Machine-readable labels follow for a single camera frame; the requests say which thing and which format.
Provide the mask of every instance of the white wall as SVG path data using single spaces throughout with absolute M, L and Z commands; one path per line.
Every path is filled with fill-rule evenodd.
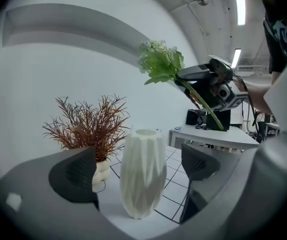
M 177 46 L 186 66 L 197 64 L 181 29 L 154 0 L 10 0 L 7 9 L 36 3 L 88 7 L 124 21 L 151 39 Z M 2 47 L 5 11 L 0 12 L 0 177 L 17 164 L 60 150 L 43 138 L 43 122 L 60 111 L 55 97 L 97 104 L 101 95 L 127 96 L 128 126 L 161 129 L 185 121 L 191 102 L 168 83 L 149 78 L 123 61 L 78 47 L 30 43 Z

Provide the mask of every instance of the person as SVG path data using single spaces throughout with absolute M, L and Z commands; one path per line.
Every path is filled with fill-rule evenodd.
M 255 84 L 244 81 L 253 106 L 264 113 L 272 115 L 272 112 L 264 100 L 265 93 L 275 83 L 287 65 L 287 18 L 281 13 L 273 0 L 262 0 L 265 7 L 263 19 L 264 34 L 270 53 L 269 73 L 271 74 L 271 85 Z M 238 89 L 245 92 L 245 88 L 239 80 L 233 79 Z M 190 95 L 197 103 L 198 99 Z

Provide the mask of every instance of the textured ceramic vase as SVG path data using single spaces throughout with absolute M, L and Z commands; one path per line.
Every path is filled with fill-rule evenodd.
M 158 205 L 167 175 L 161 133 L 137 130 L 127 135 L 120 170 L 120 193 L 134 219 L 147 217 Z
M 110 170 L 109 170 L 109 161 L 102 161 L 96 163 L 97 169 L 92 178 L 92 185 L 97 185 L 99 182 L 108 179 Z

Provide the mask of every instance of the fluorescent light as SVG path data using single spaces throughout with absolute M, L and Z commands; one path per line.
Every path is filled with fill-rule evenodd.
M 237 66 L 241 52 L 242 52 L 241 49 L 235 49 L 234 50 L 234 56 L 233 56 L 233 60 L 232 60 L 232 64 L 231 64 L 232 69 L 234 69 Z
M 246 0 L 236 0 L 238 25 L 245 25 L 246 22 Z

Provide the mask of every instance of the white curved object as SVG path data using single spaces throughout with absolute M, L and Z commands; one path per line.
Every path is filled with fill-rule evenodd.
M 110 170 L 109 170 L 109 161 L 97 162 L 97 169 L 92 178 L 92 185 L 97 185 L 99 182 L 108 179 Z
M 160 201 L 167 175 L 161 133 L 137 130 L 127 135 L 120 170 L 120 193 L 134 219 L 147 217 Z

